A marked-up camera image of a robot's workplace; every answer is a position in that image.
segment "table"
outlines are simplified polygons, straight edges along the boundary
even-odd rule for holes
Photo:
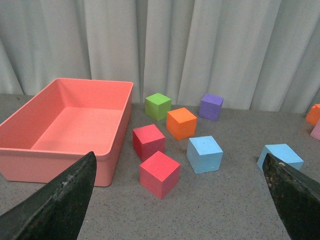
[[[31,96],[0,94],[0,120]],[[197,106],[186,107],[195,115]],[[165,153],[181,164],[179,183],[160,200],[139,184],[139,157],[132,130],[155,124],[166,137]],[[112,184],[95,187],[79,240],[289,240],[269,193],[258,157],[268,144],[288,144],[303,160],[301,172],[320,182],[320,142],[310,136],[305,114],[223,108],[218,121],[198,118],[195,137],[213,136],[223,150],[220,169],[195,174],[188,139],[177,141],[166,119],[155,122],[134,103]],[[9,182],[0,174],[0,214],[42,187]]]

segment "curtain fold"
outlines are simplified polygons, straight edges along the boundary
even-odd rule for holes
[[[198,106],[305,113],[320,102],[318,0],[2,0],[0,93],[55,78],[130,81]]]

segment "red cube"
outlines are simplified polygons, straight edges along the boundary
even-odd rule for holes
[[[163,199],[178,183],[180,163],[157,151],[140,164],[140,184]]]
[[[165,152],[166,137],[157,128],[151,124],[133,129],[133,148],[144,162],[151,157],[155,152]]]

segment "blue cube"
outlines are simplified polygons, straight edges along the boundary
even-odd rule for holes
[[[202,174],[217,171],[223,153],[212,136],[191,137],[189,138],[186,157],[194,172]]]
[[[265,145],[256,163],[261,171],[263,171],[262,166],[267,154],[274,155],[297,170],[300,170],[302,164],[304,164],[304,161],[287,144]]]

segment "foam cube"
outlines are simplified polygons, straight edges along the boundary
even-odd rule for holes
[[[287,144],[265,145],[256,163],[261,171],[267,154],[272,154],[291,167],[300,170],[304,161]]]
[[[196,132],[197,117],[185,107],[168,111],[166,129],[176,140],[191,137]]]
[[[156,121],[167,117],[171,110],[171,99],[161,93],[156,93],[145,98],[144,113]]]
[[[163,199],[178,183],[180,163],[157,151],[140,164],[140,184]]]
[[[217,121],[221,112],[224,98],[207,93],[201,100],[199,117]]]
[[[320,119],[320,104],[315,104],[311,107],[309,113],[306,115],[305,120],[313,126],[317,124]]]
[[[317,124],[313,128],[312,132],[310,133],[310,136],[320,140],[320,120],[317,122]]]
[[[154,124],[133,129],[132,138],[133,149],[142,162],[157,151],[165,152],[166,137]]]
[[[189,138],[186,157],[196,174],[217,171],[223,151],[212,136]]]

